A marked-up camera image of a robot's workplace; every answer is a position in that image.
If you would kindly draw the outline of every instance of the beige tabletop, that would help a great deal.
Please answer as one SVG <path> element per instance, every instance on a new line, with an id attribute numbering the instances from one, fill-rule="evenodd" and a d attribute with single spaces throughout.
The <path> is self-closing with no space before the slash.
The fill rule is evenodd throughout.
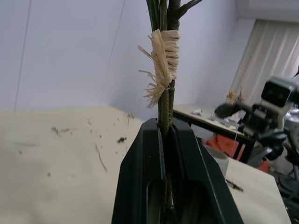
<path id="1" fill-rule="evenodd" d="M 208 119 L 214 113 L 214 109 L 205 107 L 203 105 L 174 105 L 173 110 L 175 112 L 180 113 L 182 115 L 185 115 L 189 118 L 204 122 L 204 123 L 209 124 L 211 126 L 215 126 L 215 127 L 220 128 L 224 131 L 228 131 L 228 132 L 231 132 L 231 133 L 234 133 L 234 134 L 236 133 L 236 126 L 227 127 L 227 126 L 221 124 L 219 121 L 216 121 L 216 120 L 212 121 L 212 120 Z M 194 110 L 202 110 L 202 115 L 199 116 L 199 115 L 196 115 L 196 114 L 192 114 L 192 111 L 194 111 Z M 239 136 L 244 136 L 244 134 L 241 133 L 241 132 L 238 132 L 238 135 Z"/>
<path id="2" fill-rule="evenodd" d="M 0 223 L 111 223 L 141 123 L 112 107 L 1 113 Z M 230 159 L 226 177 L 244 189 L 230 189 L 244 223 L 290 223 L 272 176 Z"/>

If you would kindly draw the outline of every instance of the table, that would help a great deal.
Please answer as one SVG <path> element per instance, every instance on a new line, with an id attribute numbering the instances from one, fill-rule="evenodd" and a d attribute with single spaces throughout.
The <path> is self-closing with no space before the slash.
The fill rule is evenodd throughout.
<path id="1" fill-rule="evenodd" d="M 112 107 L 0 113 L 0 223 L 111 223 L 141 123 Z M 272 176 L 230 159 L 226 177 L 244 189 L 230 189 L 244 223 L 290 223 Z"/>
<path id="2" fill-rule="evenodd" d="M 202 110 L 201 116 L 191 113 L 192 111 L 197 109 Z M 240 150 L 244 144 L 245 148 L 240 157 L 240 161 L 246 163 L 250 157 L 255 141 L 247 138 L 243 133 L 237 132 L 235 126 L 227 127 L 216 120 L 209 120 L 208 118 L 211 117 L 213 112 L 214 110 L 202 105 L 174 105 L 173 107 L 173 117 L 183 120 L 189 125 L 194 124 L 216 134 L 226 136 L 232 140 L 235 140 L 236 138 L 236 141 L 238 141 L 239 144 L 233 156 L 234 159 L 238 158 Z"/>

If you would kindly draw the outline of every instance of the table leg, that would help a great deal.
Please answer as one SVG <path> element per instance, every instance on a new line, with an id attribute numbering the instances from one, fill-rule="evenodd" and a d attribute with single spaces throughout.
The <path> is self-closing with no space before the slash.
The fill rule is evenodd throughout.
<path id="1" fill-rule="evenodd" d="M 238 158 L 238 155 L 239 155 L 239 153 L 240 153 L 240 150 L 241 150 L 242 146 L 243 146 L 243 143 L 242 143 L 242 142 L 239 142 L 238 147 L 237 147 L 237 149 L 236 149 L 236 151 L 235 151 L 235 154 L 234 154 L 234 156 L 233 156 L 233 159 L 236 160 L 236 159 Z"/>
<path id="2" fill-rule="evenodd" d="M 254 146 L 254 142 L 246 144 L 246 146 L 245 146 L 245 148 L 243 150 L 243 153 L 242 153 L 242 155 L 240 157 L 240 160 L 239 160 L 240 162 L 243 162 L 245 164 L 248 162 L 250 154 L 251 154 L 251 152 L 253 150 L 253 146 Z"/>

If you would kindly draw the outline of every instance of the orange object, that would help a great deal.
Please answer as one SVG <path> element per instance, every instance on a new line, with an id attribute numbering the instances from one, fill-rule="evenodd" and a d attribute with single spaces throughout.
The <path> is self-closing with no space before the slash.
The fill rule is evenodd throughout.
<path id="1" fill-rule="evenodd" d="M 234 156 L 235 151 L 238 147 L 238 144 L 239 144 L 239 142 L 237 142 L 237 141 L 234 142 L 234 140 L 224 137 L 222 135 L 215 135 L 209 141 L 204 142 L 204 145 L 207 145 L 209 147 L 220 150 L 220 151 L 228 154 L 230 157 Z M 237 160 L 240 159 L 240 157 L 243 153 L 243 150 L 244 150 L 244 145 L 243 145 L 242 149 L 240 150 Z M 263 162 L 263 164 L 261 166 L 258 167 L 258 169 L 263 172 L 268 173 L 269 167 L 270 167 L 269 163 L 267 161 L 265 161 L 265 162 Z"/>

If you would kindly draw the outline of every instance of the raffia bundle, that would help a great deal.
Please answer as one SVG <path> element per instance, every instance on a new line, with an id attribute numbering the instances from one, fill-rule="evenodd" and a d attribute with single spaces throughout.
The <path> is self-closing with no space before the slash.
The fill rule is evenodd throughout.
<path id="1" fill-rule="evenodd" d="M 150 100 L 148 107 L 152 108 L 158 103 L 163 91 L 169 87 L 170 82 L 177 77 L 179 60 L 178 40 L 180 34 L 178 30 L 160 32 L 160 30 L 157 29 L 149 38 L 153 47 L 151 54 L 141 46 L 138 46 L 138 49 L 149 57 L 155 66 L 155 75 L 149 71 L 139 70 L 140 72 L 147 73 L 154 81 L 154 83 L 149 83 L 148 87 L 151 86 L 151 88 L 145 89 L 147 95 L 144 96 Z"/>

